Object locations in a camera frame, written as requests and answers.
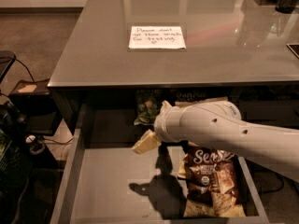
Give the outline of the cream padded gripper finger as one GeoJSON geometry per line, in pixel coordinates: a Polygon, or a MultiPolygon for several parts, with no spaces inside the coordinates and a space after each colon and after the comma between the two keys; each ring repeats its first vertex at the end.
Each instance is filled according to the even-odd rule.
{"type": "Polygon", "coordinates": [[[134,144],[132,150],[137,154],[146,153],[161,145],[162,141],[152,130],[147,130],[141,138],[134,144]]]}
{"type": "Polygon", "coordinates": [[[171,108],[172,108],[172,106],[166,100],[164,100],[164,101],[162,101],[160,113],[161,114],[166,113],[171,108]]]}

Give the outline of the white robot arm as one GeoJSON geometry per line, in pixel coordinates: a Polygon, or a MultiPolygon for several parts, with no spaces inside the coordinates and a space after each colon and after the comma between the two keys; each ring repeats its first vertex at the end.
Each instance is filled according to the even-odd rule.
{"type": "Polygon", "coordinates": [[[245,122],[228,101],[172,106],[163,102],[154,129],[133,146],[137,154],[161,143],[191,141],[200,147],[230,151],[299,181],[299,131],[245,122]]]}

